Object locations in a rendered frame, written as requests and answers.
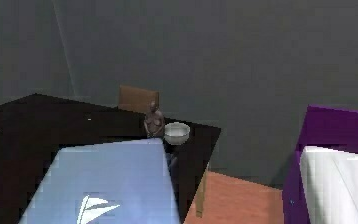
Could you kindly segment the dark brown dining table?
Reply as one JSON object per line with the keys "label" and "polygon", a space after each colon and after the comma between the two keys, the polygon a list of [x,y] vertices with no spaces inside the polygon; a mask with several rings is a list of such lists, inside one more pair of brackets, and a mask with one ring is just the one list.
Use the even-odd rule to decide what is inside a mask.
{"label": "dark brown dining table", "polygon": [[61,147],[146,136],[142,113],[32,94],[0,105],[0,224],[17,224]]}

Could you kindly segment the white bowl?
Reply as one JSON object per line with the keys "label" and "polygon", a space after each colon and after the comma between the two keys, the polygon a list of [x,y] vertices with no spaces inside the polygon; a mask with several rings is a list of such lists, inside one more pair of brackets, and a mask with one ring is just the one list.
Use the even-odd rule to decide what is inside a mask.
{"label": "white bowl", "polygon": [[187,124],[173,122],[165,125],[164,139],[170,145],[182,145],[189,139],[190,127]]}

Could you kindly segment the brown human figure statue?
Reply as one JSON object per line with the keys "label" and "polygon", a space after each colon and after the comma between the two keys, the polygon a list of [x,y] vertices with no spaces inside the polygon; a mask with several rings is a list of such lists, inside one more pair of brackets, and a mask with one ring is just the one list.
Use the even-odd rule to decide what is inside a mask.
{"label": "brown human figure statue", "polygon": [[145,115],[144,128],[148,137],[157,138],[164,136],[165,120],[158,104],[152,101],[149,111]]}

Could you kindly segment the brown wooden chair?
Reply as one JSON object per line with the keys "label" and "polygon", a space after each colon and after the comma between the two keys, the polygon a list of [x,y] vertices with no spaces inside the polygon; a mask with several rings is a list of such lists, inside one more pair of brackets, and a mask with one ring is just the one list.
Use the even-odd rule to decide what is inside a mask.
{"label": "brown wooden chair", "polygon": [[152,102],[159,102],[158,91],[126,85],[121,85],[119,87],[119,109],[147,113]]}

